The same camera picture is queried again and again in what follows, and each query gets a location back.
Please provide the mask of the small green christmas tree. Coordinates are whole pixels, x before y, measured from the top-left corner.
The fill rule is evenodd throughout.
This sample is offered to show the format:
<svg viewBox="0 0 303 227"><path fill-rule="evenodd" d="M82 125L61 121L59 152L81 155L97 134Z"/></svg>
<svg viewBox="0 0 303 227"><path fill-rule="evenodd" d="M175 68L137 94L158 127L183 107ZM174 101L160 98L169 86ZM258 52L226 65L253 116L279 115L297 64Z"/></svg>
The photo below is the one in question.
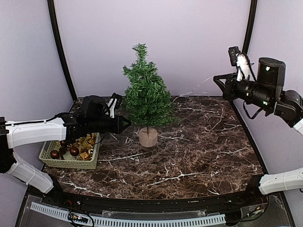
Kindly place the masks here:
<svg viewBox="0 0 303 227"><path fill-rule="evenodd" d="M171 93L157 66L147 61L146 44L133 46L136 60L130 66L123 66L123 75L129 86L125 91L124 108L130 120L137 126L161 127L177 122Z"/></svg>

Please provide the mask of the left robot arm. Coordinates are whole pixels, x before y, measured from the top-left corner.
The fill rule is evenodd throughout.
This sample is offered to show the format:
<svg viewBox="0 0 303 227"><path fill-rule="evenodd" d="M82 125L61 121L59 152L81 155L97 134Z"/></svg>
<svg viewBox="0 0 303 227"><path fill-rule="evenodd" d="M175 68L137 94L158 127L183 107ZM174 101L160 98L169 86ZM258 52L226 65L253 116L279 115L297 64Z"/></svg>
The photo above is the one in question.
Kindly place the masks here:
<svg viewBox="0 0 303 227"><path fill-rule="evenodd" d="M52 118L7 122L0 119L0 172L9 174L27 185L35 187L56 206L63 206L67 196L61 192L60 184L50 175L41 172L23 160L14 148L45 141L73 141L91 133L120 134L131 125L131 121L115 111L122 97L114 93L109 102L99 96L86 96L74 113L59 113Z"/></svg>

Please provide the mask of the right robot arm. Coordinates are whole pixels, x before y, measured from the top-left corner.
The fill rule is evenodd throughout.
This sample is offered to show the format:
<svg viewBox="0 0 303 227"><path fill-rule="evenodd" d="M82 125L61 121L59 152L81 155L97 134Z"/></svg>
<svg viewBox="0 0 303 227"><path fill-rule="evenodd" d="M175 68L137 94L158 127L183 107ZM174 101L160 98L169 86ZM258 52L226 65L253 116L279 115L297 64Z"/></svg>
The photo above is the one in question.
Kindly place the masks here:
<svg viewBox="0 0 303 227"><path fill-rule="evenodd" d="M280 117L291 128L291 135L298 133L296 138L299 141L295 142L298 146L295 149L297 155L303 149L303 99L294 90L284 90L285 63L261 57L255 75L249 58L238 53L231 57L231 65L236 67L235 73L214 77L214 82L223 92L223 98L230 103L241 99L243 106L257 106L257 113L264 111L266 116L274 114ZM252 176L241 200L246 205L252 205L263 195L302 189L303 166L282 165L282 169L273 173Z"/></svg>

